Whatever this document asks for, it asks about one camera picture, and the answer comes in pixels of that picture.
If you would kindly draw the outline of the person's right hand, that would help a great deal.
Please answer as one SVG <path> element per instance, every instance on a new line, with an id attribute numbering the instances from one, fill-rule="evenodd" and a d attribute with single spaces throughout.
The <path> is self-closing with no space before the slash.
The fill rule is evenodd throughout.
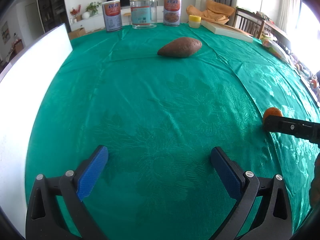
<path id="1" fill-rule="evenodd" d="M 320 154 L 318 154 L 315 161 L 314 178 L 311 182 L 309 190 L 310 206 L 314 208 L 320 199 Z"/>

